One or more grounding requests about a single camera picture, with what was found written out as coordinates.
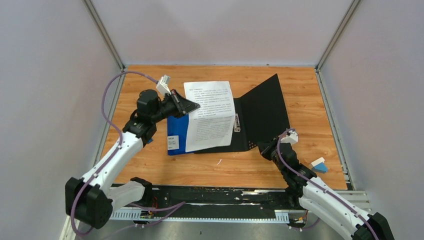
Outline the blue file folder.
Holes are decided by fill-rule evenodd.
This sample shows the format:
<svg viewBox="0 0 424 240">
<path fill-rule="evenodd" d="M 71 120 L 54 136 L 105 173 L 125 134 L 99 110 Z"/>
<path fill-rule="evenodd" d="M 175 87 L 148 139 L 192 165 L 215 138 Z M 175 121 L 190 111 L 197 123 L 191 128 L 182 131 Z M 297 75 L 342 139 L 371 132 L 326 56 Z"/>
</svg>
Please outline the blue file folder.
<svg viewBox="0 0 424 240">
<path fill-rule="evenodd" d="M 189 125 L 189 116 L 181 118 L 170 116 L 167 118 L 167 154 L 169 156 L 193 153 L 186 151 L 186 140 Z"/>
</svg>

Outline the printed paper sheet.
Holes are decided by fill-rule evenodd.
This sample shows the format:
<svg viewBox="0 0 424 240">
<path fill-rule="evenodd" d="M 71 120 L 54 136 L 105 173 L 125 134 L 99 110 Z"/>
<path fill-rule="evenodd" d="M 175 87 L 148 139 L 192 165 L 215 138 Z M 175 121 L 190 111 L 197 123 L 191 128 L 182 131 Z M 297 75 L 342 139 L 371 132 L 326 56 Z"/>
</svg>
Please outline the printed paper sheet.
<svg viewBox="0 0 424 240">
<path fill-rule="evenodd" d="M 185 151 L 229 146 L 236 118 L 230 83 L 195 81 L 183 86 L 186 99 L 199 104 L 188 114 Z"/>
</svg>

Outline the beige card sheet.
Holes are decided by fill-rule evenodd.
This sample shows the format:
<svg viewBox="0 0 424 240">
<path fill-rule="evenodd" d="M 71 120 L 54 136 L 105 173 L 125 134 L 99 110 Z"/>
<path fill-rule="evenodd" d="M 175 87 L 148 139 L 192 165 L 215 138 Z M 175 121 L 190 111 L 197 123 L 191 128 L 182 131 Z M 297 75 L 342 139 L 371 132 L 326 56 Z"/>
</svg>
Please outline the beige card sheet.
<svg viewBox="0 0 424 240">
<path fill-rule="evenodd" d="M 290 128 L 282 87 L 272 75 L 241 97 L 234 99 L 235 126 L 228 146 L 195 151 L 195 154 L 246 152 L 259 142 L 272 140 Z"/>
</svg>

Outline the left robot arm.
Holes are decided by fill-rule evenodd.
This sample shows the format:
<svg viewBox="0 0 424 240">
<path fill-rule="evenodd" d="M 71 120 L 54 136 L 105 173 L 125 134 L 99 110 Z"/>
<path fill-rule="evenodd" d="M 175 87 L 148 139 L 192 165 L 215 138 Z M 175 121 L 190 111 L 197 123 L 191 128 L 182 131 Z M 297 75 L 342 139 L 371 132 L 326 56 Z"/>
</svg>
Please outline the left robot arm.
<svg viewBox="0 0 424 240">
<path fill-rule="evenodd" d="M 78 220 L 93 229 L 102 228 L 112 214 L 132 203 L 149 206 L 153 201 L 152 183 L 133 177 L 113 187 L 115 178 L 127 163 L 153 138 L 157 123 L 169 117 L 181 118 L 200 108 L 200 104 L 172 89 L 160 98 L 153 89 L 140 92 L 136 109 L 118 140 L 103 158 L 79 179 L 65 184 L 65 211 L 74 225 Z"/>
</svg>

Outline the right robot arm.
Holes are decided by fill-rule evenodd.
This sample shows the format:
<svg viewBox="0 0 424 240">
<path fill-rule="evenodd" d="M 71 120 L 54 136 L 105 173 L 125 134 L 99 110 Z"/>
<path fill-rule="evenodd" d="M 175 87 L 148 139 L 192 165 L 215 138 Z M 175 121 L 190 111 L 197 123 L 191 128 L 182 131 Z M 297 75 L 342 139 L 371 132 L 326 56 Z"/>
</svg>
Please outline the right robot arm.
<svg viewBox="0 0 424 240">
<path fill-rule="evenodd" d="M 300 163 L 290 143 L 277 138 L 257 144 L 260 155 L 272 161 L 287 183 L 286 204 L 313 212 L 345 240 L 393 240 L 388 220 L 369 213 L 332 190 L 313 170 Z"/>
</svg>

